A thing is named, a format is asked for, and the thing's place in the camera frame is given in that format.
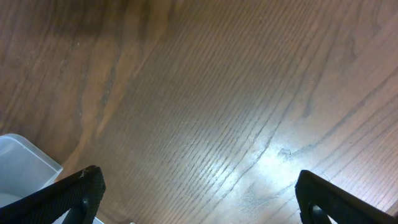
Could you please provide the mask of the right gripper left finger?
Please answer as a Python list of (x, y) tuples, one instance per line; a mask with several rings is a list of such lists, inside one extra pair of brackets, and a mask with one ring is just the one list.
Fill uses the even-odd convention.
[(1, 223), (93, 223), (106, 186), (101, 169), (89, 166), (1, 208)]

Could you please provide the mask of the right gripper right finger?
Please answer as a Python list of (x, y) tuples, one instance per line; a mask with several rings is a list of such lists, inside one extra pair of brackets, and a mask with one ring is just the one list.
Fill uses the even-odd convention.
[(397, 223), (391, 216), (322, 179), (309, 170), (301, 170), (295, 196), (303, 224)]

